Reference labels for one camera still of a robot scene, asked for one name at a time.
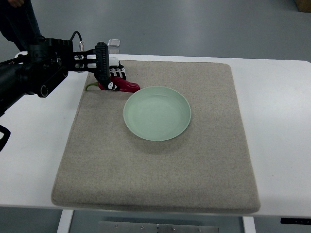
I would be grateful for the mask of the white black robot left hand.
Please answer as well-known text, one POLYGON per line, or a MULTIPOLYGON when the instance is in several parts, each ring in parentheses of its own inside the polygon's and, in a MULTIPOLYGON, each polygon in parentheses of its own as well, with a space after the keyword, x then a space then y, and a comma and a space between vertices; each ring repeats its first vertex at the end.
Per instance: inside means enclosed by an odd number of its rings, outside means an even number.
POLYGON ((118 58, 109 57, 109 72, 111 77, 118 77, 117 81, 110 81, 108 84, 109 90, 119 90, 125 92, 124 82, 126 81, 125 68, 118 58))

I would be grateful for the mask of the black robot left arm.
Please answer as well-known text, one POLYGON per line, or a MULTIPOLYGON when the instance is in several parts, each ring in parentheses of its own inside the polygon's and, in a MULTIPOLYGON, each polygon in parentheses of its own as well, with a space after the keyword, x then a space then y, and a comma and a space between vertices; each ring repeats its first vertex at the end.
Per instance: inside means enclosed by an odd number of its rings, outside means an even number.
POLYGON ((27 47, 26 55, 0 64, 0 114, 4 115, 24 95, 47 97, 70 71, 94 73, 102 86, 109 78, 108 46, 74 52, 72 40, 39 38, 27 47))

